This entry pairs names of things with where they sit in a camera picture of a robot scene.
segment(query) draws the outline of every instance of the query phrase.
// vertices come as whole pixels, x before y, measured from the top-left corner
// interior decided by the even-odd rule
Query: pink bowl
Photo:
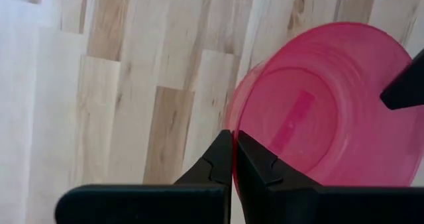
[[[424,110],[390,111],[379,94],[410,62],[374,27],[314,28],[249,72],[227,128],[323,185],[409,186],[423,152]]]

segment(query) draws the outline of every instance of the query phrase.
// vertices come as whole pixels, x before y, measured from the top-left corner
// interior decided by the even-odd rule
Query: black plastic object
[[[221,131],[174,185],[82,186],[56,206],[57,224],[227,224],[231,211],[233,138]]]
[[[424,105],[424,50],[381,93],[380,98],[389,109]]]
[[[247,224],[424,223],[422,188],[323,187],[246,133],[238,135],[238,188]]]

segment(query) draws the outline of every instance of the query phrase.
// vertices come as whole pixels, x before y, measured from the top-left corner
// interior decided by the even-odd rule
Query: pink plastic bowl
[[[409,186],[423,152],[423,108],[390,111],[379,94],[410,62],[374,27],[314,28],[249,72],[227,128],[323,185]]]

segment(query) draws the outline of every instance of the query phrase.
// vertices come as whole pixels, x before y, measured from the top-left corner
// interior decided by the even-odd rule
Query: plastic bowl
[[[248,73],[226,126],[323,185],[409,186],[423,153],[423,108],[390,111],[379,95],[410,62],[374,27],[311,29]]]

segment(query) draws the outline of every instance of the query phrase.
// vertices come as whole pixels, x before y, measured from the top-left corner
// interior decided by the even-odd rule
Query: wooden floor
[[[0,223],[53,223],[82,184],[172,183],[244,75],[331,21],[424,48],[424,0],[0,0]]]

